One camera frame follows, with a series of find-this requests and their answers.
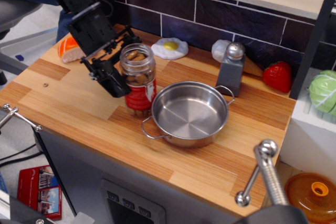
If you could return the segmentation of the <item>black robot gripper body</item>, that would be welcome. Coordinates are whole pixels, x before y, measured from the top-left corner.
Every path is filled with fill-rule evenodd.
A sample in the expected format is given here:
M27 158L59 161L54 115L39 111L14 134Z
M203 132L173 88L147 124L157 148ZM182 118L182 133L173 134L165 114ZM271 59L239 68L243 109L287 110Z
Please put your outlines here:
M80 63L89 71L92 70L89 59L100 51L112 53L118 45L115 42L117 33L104 14L101 4L96 2L75 15L69 25L69 31L79 47L85 53ZM118 61L110 60L113 65Z

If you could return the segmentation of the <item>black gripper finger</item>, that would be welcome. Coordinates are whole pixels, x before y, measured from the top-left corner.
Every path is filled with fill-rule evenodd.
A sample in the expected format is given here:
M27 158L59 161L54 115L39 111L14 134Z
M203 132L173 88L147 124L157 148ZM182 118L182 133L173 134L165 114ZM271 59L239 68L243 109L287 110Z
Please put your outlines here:
M140 37L137 36L133 32L131 26L125 26L123 30L117 33L115 42L117 45L120 46L120 49L117 53L118 55L121 54L121 51L124 47L131 45L131 44L141 44L142 43Z
M128 95L131 89L110 60L93 59L90 75L114 98Z

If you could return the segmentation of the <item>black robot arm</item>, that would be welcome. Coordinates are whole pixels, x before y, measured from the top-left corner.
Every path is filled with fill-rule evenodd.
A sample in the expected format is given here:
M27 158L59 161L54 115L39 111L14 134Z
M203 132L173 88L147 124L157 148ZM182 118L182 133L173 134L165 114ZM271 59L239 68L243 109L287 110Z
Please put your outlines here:
M112 54L117 46L124 48L133 43L140 43L139 37L131 27L126 25L123 30L116 32L104 14L99 0L56 1L66 13L74 15L69 31L84 53L80 62L87 67L91 78L115 98L131 93L130 87L114 66L119 62L121 51L108 59L95 57L101 50Z

